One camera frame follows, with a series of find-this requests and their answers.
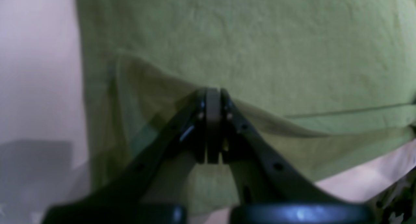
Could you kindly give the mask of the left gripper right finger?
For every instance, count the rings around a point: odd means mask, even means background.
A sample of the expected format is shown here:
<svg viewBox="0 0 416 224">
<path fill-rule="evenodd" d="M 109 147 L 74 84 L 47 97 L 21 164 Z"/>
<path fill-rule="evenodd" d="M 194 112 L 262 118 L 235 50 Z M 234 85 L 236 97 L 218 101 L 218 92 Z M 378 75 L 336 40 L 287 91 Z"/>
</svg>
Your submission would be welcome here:
<svg viewBox="0 0 416 224">
<path fill-rule="evenodd" d="M 297 172 L 238 110 L 213 89 L 213 162 L 222 158 L 240 181 L 230 224 L 373 224 L 365 204 L 341 201 Z"/>
</svg>

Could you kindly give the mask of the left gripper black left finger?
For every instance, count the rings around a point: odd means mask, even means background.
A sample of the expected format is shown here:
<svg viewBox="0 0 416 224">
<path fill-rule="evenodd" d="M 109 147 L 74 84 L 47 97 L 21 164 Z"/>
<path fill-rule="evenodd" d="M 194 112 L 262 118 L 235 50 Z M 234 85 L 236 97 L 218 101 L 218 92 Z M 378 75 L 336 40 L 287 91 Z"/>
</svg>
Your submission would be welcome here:
<svg viewBox="0 0 416 224">
<path fill-rule="evenodd" d="M 76 202 L 54 206 L 43 224 L 187 224 L 182 189 L 205 159 L 212 89 L 200 89 L 115 179 Z"/>
</svg>

